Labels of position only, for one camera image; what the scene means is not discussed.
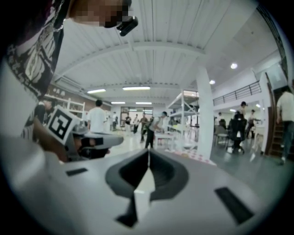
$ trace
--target jeans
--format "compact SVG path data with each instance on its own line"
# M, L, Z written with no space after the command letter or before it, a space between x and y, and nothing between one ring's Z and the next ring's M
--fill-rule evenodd
M292 145L293 135L294 135L294 122L293 121L285 121L284 130L283 130L283 157L287 158L290 153L290 148Z
M137 133L138 127L139 127L139 126L134 125L134 134Z
M148 129L145 148L148 148L149 144L151 148L153 148L153 140L154 140L154 131Z

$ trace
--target white desk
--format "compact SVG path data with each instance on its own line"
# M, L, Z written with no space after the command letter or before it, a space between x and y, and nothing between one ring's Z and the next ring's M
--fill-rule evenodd
M263 135L264 131L265 131L265 127L264 126L256 126L255 127L255 131L254 131L254 144L252 146L253 149L256 147L257 136L258 135Z
M155 145L154 148L157 149L158 148L158 139L168 139L171 140L171 150L174 149L175 146L175 135L174 134L161 134L161 133L154 133L155 135Z

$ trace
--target graphic t-shirt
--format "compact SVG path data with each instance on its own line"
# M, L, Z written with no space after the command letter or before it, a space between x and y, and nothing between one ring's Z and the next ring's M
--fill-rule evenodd
M39 1L38 8L32 6L36 10L19 22L0 66L0 108L5 110L0 114L0 132L4 135L32 140L34 108L55 72L69 2Z

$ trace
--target fluorescent light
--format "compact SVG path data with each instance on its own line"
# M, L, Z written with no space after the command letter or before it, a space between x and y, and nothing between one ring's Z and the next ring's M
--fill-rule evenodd
M136 102L137 105L151 105L152 102Z
M238 67L238 64L236 63L231 64L231 69L236 69L237 67Z
M113 105L125 104L125 102L111 102Z
M150 90L150 86L123 87L123 90Z
M104 91L106 91L106 90L105 89L89 90L87 93L88 94L93 94L93 93L104 92Z

